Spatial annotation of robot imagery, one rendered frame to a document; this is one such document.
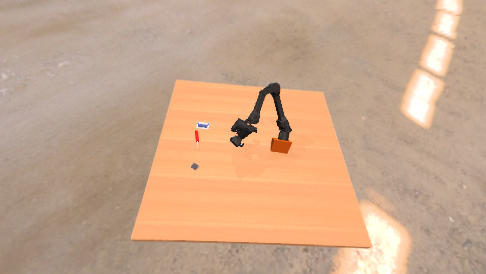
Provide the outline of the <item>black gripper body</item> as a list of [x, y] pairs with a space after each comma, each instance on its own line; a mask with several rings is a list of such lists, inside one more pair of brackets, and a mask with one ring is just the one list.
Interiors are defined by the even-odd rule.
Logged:
[[[249, 135], [246, 135], [244, 133], [244, 131], [240, 131], [238, 136], [237, 137], [234, 137], [232, 140], [231, 140], [231, 143], [235, 146], [235, 147], [238, 147], [240, 144], [241, 144], [241, 141], [242, 139], [244, 140], [246, 137], [248, 137]], [[241, 138], [241, 139], [240, 139]]]

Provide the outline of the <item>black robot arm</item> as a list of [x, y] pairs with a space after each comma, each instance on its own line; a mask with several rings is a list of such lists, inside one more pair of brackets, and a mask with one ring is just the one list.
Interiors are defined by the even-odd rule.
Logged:
[[[273, 97], [274, 105], [276, 108], [278, 119], [276, 120], [280, 133], [278, 135], [279, 140], [289, 141], [289, 134], [292, 132], [288, 119], [284, 115], [281, 99], [280, 99], [280, 85], [278, 83], [270, 83], [267, 87], [259, 91], [257, 101], [255, 103], [253, 111], [250, 113], [246, 120], [238, 118], [232, 125], [231, 131], [237, 132], [244, 131], [246, 135], [251, 133], [257, 133], [257, 127], [251, 124], [258, 124], [260, 120], [260, 111], [267, 94]], [[249, 125], [248, 125], [249, 124]]]

